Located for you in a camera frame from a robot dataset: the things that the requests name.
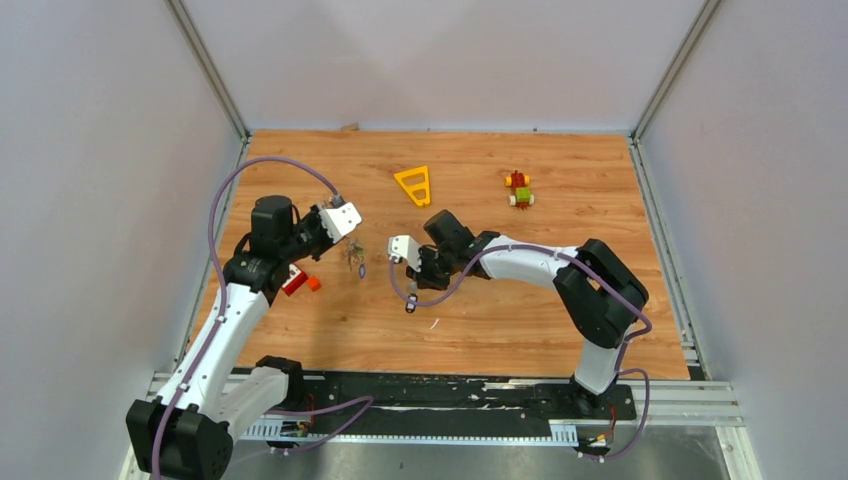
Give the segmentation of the metal keyring with keys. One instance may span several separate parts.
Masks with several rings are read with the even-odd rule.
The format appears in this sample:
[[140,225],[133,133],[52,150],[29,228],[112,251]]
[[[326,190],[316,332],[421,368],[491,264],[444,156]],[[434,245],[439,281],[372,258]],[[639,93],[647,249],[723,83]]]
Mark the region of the metal keyring with keys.
[[351,271],[356,270],[359,272],[365,264],[366,259],[364,246],[355,238],[346,238],[344,258]]

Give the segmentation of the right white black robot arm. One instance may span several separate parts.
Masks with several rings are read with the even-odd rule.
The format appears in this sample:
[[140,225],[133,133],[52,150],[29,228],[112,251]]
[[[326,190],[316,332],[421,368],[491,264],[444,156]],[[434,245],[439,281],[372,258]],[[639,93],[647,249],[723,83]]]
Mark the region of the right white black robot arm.
[[495,231],[473,233],[450,211],[424,225],[420,244],[409,235],[389,239],[393,264],[405,263],[414,288],[407,310],[422,305],[418,290],[449,298],[468,277],[515,280],[555,292],[584,344],[573,374],[571,403],[584,417],[596,417],[611,403],[609,388],[619,376],[627,344],[651,331],[643,313],[649,292],[603,241],[590,238],[577,247],[521,242]]

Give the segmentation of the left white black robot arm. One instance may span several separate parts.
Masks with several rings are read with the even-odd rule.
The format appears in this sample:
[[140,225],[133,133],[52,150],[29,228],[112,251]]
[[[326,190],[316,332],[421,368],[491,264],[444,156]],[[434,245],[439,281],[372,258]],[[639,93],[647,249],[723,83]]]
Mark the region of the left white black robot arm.
[[289,280],[293,263],[319,260],[361,223],[351,202],[333,199],[299,216],[290,198],[258,199],[251,229],[219,267],[215,303],[176,372],[150,401],[135,401],[126,424],[139,468],[155,479],[219,479],[234,444],[276,406],[298,411],[306,386],[297,363],[272,357],[224,390],[240,352]]

